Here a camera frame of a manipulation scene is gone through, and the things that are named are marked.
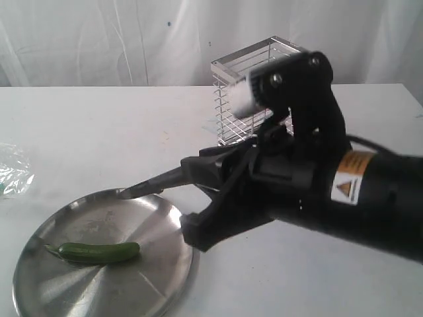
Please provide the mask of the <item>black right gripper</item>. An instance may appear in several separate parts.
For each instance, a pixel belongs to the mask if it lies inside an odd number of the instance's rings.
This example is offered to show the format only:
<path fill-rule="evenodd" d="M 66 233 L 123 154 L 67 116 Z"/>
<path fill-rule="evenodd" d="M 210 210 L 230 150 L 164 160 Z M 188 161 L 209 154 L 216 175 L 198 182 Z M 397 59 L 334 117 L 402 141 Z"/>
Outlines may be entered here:
<path fill-rule="evenodd" d="M 300 140 L 278 127 L 182 159 L 188 181 L 211 199 L 203 211 L 183 216 L 184 241 L 205 252 L 275 220 L 349 240 L 350 220 L 329 189 L 349 149 L 343 132 L 314 131 Z"/>

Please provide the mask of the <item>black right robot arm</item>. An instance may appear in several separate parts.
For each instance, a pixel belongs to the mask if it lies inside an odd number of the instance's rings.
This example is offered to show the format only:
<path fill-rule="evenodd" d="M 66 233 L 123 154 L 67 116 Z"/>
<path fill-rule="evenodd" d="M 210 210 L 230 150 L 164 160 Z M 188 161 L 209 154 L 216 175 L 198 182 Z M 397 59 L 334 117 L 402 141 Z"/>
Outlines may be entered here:
<path fill-rule="evenodd" d="M 211 198 L 181 218 L 187 244 L 206 252 L 233 236 L 283 221 L 422 261 L 422 159 L 350 136 L 327 148 L 318 133 L 298 140 L 282 126 L 237 145 L 182 159 L 191 184 Z"/>

